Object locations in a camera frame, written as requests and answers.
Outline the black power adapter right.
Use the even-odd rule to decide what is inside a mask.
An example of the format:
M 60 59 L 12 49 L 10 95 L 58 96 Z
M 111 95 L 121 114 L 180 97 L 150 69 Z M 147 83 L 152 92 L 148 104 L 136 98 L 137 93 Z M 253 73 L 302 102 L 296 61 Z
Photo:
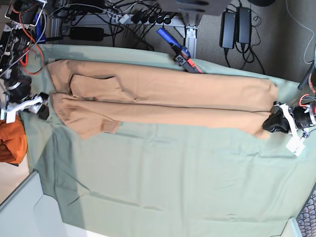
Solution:
M 236 41 L 239 43 L 250 44 L 252 25 L 251 25 L 251 9 L 247 7 L 237 8 L 237 31 Z

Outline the blue clamp at middle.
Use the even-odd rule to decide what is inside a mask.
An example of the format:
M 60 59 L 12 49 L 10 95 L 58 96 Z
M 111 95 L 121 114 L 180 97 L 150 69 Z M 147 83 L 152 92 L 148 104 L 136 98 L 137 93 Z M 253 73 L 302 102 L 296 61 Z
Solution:
M 165 28 L 159 28 L 157 33 L 175 52 L 173 59 L 180 67 L 183 67 L 189 73 L 202 74 L 201 69 L 191 60 L 191 55 L 185 46 L 181 45 Z

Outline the blue clamp at left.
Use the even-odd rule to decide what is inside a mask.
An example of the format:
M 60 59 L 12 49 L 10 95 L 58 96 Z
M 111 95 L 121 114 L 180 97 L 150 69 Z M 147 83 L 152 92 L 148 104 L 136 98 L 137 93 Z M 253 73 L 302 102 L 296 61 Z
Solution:
M 44 19 L 42 16 L 40 16 L 37 13 L 35 15 L 35 20 L 39 20 L 38 23 L 35 25 L 35 40 L 39 40 L 39 44 L 45 44 L 48 42 L 63 40 L 64 38 L 63 36 L 49 37 L 49 38 L 47 38 L 45 34 L 41 36 L 44 30 Z

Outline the black power adapter left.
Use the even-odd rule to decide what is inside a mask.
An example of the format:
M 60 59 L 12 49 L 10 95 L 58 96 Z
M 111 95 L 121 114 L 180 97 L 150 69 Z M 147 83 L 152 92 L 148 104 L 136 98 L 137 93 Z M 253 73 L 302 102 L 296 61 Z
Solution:
M 219 45 L 222 48 L 233 49 L 235 46 L 236 14 L 229 11 L 222 13 Z

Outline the blue clamp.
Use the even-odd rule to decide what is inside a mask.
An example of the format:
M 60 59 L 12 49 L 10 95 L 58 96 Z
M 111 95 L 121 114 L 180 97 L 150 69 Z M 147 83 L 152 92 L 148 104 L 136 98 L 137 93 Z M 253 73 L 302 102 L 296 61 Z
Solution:
M 44 30 L 44 19 L 42 16 L 40 16 L 37 13 L 35 15 L 35 20 L 39 20 L 38 23 L 35 25 L 35 40 L 39 40 L 39 44 L 45 44 L 48 42 L 63 40 L 64 38 L 63 36 L 49 37 L 49 38 L 47 38 L 45 34 L 41 36 Z
M 191 55 L 185 46 L 181 45 L 165 28 L 159 28 L 157 33 L 175 52 L 173 59 L 180 67 L 183 67 L 189 73 L 202 74 L 201 69 L 191 60 Z

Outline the black power adapter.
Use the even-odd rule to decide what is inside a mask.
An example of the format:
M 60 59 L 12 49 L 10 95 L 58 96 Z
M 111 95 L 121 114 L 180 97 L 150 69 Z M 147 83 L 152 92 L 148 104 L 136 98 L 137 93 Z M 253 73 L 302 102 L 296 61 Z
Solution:
M 247 7 L 237 8 L 237 31 L 236 41 L 239 43 L 250 44 L 252 25 L 251 25 L 251 9 Z
M 229 11 L 222 13 L 219 45 L 222 48 L 233 49 L 235 46 L 236 14 Z

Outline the dark orange cloth pile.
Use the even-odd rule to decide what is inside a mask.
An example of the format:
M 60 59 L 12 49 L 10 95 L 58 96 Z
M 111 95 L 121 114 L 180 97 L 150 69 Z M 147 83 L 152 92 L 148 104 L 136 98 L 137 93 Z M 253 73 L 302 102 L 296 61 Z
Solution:
M 15 122 L 0 121 L 0 161 L 20 164 L 27 152 L 27 138 L 19 117 Z

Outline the grey plastic bin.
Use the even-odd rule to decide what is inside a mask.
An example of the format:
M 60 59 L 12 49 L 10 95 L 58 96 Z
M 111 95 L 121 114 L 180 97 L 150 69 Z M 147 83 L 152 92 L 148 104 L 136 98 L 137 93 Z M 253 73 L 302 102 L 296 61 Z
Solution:
M 0 205 L 2 237 L 66 237 L 57 201 L 42 190 L 37 172 L 30 174 Z

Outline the black power brick on frame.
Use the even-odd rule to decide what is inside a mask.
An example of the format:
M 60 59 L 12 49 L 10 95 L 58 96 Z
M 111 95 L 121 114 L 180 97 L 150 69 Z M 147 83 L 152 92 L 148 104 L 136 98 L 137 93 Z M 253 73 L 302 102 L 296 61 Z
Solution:
M 71 27 L 69 38 L 72 40 L 102 41 L 104 38 L 104 29 L 94 27 Z

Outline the aluminium frame post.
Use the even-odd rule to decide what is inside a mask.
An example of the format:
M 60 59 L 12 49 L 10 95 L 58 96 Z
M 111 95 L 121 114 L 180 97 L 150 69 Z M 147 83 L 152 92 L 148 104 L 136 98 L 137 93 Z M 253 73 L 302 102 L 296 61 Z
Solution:
M 198 27 L 202 14 L 182 12 L 185 25 L 185 47 L 188 49 L 192 58 L 196 58 Z

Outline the light orange T-shirt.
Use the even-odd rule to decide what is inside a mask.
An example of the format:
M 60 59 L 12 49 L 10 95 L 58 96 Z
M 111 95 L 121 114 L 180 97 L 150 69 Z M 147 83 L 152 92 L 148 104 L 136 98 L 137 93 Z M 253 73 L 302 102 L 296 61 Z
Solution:
M 278 96 L 268 79 L 106 62 L 47 66 L 59 119 L 81 138 L 115 133 L 122 122 L 236 128 L 258 138 Z

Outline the green table cloth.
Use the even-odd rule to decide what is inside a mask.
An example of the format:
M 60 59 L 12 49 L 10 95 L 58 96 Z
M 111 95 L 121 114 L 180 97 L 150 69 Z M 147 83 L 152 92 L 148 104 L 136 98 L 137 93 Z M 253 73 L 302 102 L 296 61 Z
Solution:
M 111 237 L 271 237 L 316 182 L 316 135 L 124 123 L 81 139 L 50 111 L 21 115 L 29 168 L 64 222 Z

